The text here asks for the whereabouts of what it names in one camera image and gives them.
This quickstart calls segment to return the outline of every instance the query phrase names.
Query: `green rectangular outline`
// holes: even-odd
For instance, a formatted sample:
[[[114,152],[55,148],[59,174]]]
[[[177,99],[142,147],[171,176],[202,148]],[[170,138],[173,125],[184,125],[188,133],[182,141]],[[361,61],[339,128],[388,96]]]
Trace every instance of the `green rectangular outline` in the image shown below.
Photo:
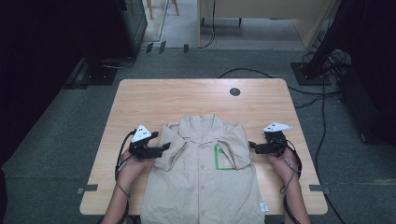
[[[218,156],[218,151],[216,150],[216,145],[219,145],[219,143],[215,144],[215,146],[214,146],[216,170],[235,170],[234,168],[219,168],[219,156]]]

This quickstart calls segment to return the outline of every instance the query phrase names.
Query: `wooden table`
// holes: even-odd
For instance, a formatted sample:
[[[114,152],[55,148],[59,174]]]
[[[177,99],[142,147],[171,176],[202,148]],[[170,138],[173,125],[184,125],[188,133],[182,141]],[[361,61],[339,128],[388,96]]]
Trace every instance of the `wooden table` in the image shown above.
[[[231,88],[239,89],[240,95],[232,96]],[[292,129],[283,133],[295,145],[303,163],[300,183],[308,213],[321,215],[327,212],[323,193],[309,189],[309,185],[318,185],[318,177],[286,82],[277,78],[261,78],[123,80],[88,181],[88,185],[97,184],[98,188],[97,191],[84,193],[81,213],[105,213],[115,185],[114,166],[121,143],[128,132],[144,124],[149,131],[161,134],[165,122],[178,121],[186,114],[210,113],[242,123],[248,140],[258,144],[265,141],[262,129],[273,121],[292,125]],[[148,145],[157,146],[158,139],[151,140]],[[267,156],[256,155],[253,150],[250,155],[257,169],[262,199],[269,204],[268,214],[283,214],[283,195],[279,194],[282,187],[280,178]],[[149,168],[132,186],[130,215],[140,214],[148,173]]]
[[[201,18],[213,17],[215,0],[197,1],[198,47],[201,47],[200,21]],[[310,49],[323,22],[334,16],[340,2],[340,0],[216,0],[215,18],[292,19],[304,47]]]

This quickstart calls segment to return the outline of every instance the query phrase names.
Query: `clothing tag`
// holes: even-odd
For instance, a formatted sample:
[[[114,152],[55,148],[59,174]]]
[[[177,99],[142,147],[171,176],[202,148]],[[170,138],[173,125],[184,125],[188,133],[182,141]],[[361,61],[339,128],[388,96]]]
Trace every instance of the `clothing tag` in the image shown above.
[[[262,210],[262,212],[268,212],[268,204],[267,203],[260,203],[260,209]]]
[[[215,160],[217,170],[235,170],[219,143],[215,144]]]

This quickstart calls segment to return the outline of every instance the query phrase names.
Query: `person's arm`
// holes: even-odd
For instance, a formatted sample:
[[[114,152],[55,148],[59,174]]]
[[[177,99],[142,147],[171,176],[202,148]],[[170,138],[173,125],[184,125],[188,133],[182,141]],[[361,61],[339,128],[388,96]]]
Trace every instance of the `person's arm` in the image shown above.
[[[274,165],[276,172],[285,184],[288,207],[291,213],[300,223],[311,223],[305,208],[300,181],[298,175],[295,173],[295,171],[297,171],[297,160],[294,158],[292,152],[290,150],[285,150],[285,153],[279,158],[269,156],[269,161]],[[294,222],[290,219],[288,214],[285,214],[285,224],[290,223]]]
[[[129,151],[126,150],[122,154],[121,161],[125,161],[130,155]],[[129,195],[132,183],[151,162],[152,160],[138,161],[135,158],[127,161],[117,177],[117,184],[114,187],[113,195],[101,223],[114,224],[122,219],[128,201],[127,195]]]

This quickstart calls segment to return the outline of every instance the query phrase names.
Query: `beige shirt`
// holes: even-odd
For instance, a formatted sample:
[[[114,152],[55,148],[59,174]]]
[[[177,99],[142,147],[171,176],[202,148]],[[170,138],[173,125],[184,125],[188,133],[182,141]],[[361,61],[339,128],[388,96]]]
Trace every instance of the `beige shirt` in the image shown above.
[[[256,170],[241,124],[187,115],[163,125],[142,204],[142,223],[264,223]]]

